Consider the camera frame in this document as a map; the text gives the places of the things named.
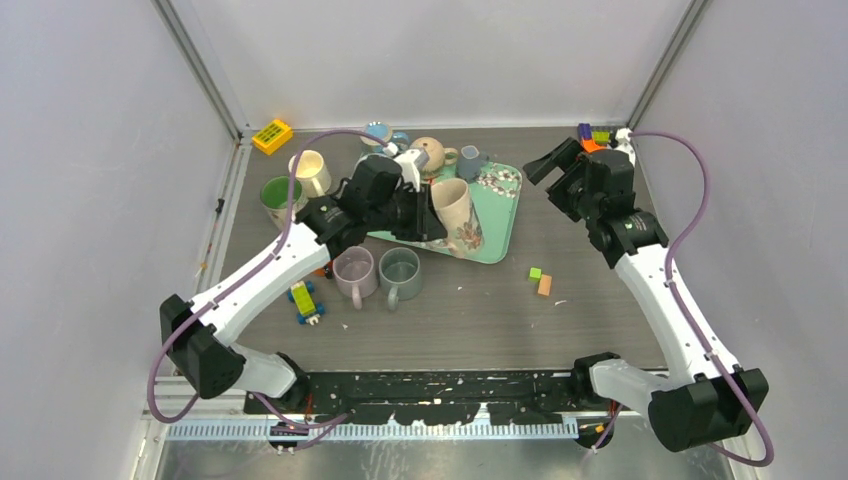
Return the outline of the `tall floral mug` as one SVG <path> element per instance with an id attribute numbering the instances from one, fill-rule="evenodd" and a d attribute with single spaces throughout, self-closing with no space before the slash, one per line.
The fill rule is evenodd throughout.
<path id="1" fill-rule="evenodd" d="M 446 242 L 453 255 L 464 258 L 484 246 L 483 229 L 477 215 L 469 184 L 450 178 L 431 187 L 433 205 L 447 232 Z"/>

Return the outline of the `grey mug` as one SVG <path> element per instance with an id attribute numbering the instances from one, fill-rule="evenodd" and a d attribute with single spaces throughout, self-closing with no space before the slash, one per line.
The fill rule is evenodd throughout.
<path id="1" fill-rule="evenodd" d="M 395 247 L 385 252 L 379 260 L 378 273 L 390 311 L 396 311 L 401 301 L 415 298 L 423 290 L 421 261 L 409 248 Z"/>

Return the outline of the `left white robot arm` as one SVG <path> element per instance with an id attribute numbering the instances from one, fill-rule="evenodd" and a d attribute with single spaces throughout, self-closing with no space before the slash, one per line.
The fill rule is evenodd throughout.
<path id="1" fill-rule="evenodd" d="M 444 238 L 430 186 L 420 177 L 427 161 L 420 148 L 361 159 L 339 194 L 309 200 L 286 234 L 235 273 L 190 300 L 172 295 L 162 302 L 166 354 L 200 398 L 235 388 L 267 396 L 284 414 L 305 405 L 307 389 L 287 356 L 242 347 L 237 339 L 295 283 L 371 232 L 411 242 Z"/>

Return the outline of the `lilac mug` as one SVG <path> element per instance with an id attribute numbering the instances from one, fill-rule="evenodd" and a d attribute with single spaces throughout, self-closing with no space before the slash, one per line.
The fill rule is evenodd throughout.
<path id="1" fill-rule="evenodd" d="M 350 247 L 341 253 L 333 261 L 332 273 L 341 294 L 349 298 L 357 310 L 361 310 L 364 299 L 379 288 L 374 256 L 361 246 Z"/>

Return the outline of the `cream floral mug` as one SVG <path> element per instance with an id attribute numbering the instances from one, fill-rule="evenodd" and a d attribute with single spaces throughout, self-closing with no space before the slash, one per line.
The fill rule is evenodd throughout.
<path id="1" fill-rule="evenodd" d="M 296 179 L 289 176 L 278 176 L 268 180 L 260 191 L 260 202 L 273 224 L 282 231 L 285 226 L 285 212 L 291 219 L 307 203 L 301 186 Z"/>

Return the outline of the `cream plain mug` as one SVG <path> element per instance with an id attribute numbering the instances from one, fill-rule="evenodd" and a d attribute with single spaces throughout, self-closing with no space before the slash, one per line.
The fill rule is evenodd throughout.
<path id="1" fill-rule="evenodd" d="M 289 171 L 299 182 L 303 195 L 307 198 L 317 198 L 330 193 L 332 178 L 324 157 L 315 150 L 305 150 L 300 155 L 297 167 L 294 167 L 296 156 L 289 160 Z"/>

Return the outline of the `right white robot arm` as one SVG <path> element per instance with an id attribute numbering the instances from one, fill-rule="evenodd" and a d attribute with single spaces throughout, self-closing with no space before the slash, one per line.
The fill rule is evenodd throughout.
<path id="1" fill-rule="evenodd" d="M 658 376 L 612 352 L 579 358 L 571 370 L 571 397 L 584 410 L 612 401 L 640 414 L 671 452 L 717 447 L 763 428 L 757 413 L 769 384 L 717 338 L 676 267 L 679 243 L 637 207 L 633 136 L 621 129 L 613 147 L 595 151 L 567 138 L 522 168 L 532 184 L 561 170 L 546 189 L 549 201 L 584 223 L 592 246 L 636 299 L 667 363 L 666 375 Z"/>

